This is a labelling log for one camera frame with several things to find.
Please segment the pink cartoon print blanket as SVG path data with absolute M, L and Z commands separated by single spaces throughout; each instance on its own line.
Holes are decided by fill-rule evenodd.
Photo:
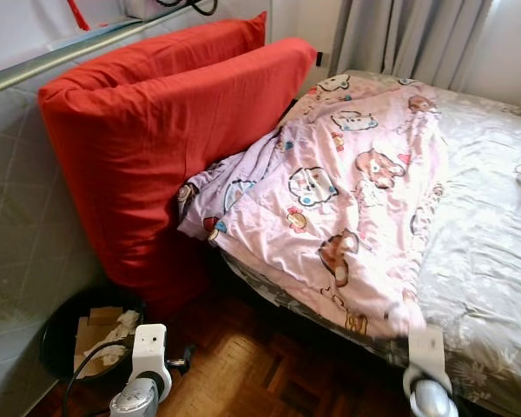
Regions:
M 438 91 L 351 75 L 309 88 L 276 129 L 177 192 L 181 233 L 368 337 L 423 328 L 417 295 L 444 194 Z

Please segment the crumpled white tissue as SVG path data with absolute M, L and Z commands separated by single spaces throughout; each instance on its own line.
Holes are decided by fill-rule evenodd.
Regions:
M 89 318 L 90 342 L 89 349 L 96 348 L 105 342 L 118 341 L 136 329 L 141 314 L 137 310 L 129 309 L 115 313 L 110 310 L 107 313 L 97 314 Z

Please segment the brown cardboard piece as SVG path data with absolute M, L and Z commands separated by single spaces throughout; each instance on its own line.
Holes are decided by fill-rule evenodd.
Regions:
M 79 368 L 94 348 L 106 342 L 120 341 L 133 334 L 137 318 L 136 310 L 125 310 L 122 307 L 90 309 L 89 314 L 78 321 L 74 369 Z M 98 351 L 86 365 L 83 365 L 77 378 L 89 378 L 106 372 L 110 367 L 117 365 L 125 353 L 126 348 L 122 346 L 106 347 Z

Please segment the black round waste bin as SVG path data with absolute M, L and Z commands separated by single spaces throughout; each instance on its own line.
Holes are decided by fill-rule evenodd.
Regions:
M 50 376 L 69 381 L 74 373 L 78 319 L 92 308 L 121 307 L 135 310 L 138 323 L 145 319 L 146 302 L 126 288 L 106 283 L 72 295 L 51 314 L 39 335 L 38 360 Z

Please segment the large red cushion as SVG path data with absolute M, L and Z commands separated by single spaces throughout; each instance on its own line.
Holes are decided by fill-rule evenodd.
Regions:
M 45 87 L 114 88 L 212 66 L 264 45 L 266 20 L 261 12 L 253 19 L 221 20 L 138 41 L 79 64 Z
M 107 277 L 167 317 L 208 286 L 175 226 L 176 194 L 271 131 L 316 52 L 297 39 L 129 86 L 39 89 L 38 106 L 83 231 Z

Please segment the bed with grey floral sheet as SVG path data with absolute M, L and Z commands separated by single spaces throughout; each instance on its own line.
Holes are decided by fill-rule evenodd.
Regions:
M 407 79 L 364 71 L 340 74 Z M 417 275 L 419 305 L 425 326 L 443 330 L 452 392 L 491 412 L 521 417 L 521 116 L 505 103 L 433 88 L 448 164 Z M 408 334 L 353 333 L 216 249 L 266 301 L 392 364 L 407 365 Z

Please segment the grey pleated curtain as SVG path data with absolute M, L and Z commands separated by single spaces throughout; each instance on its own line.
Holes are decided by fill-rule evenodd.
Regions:
M 459 91 L 494 0 L 341 0 L 328 75 L 360 70 Z

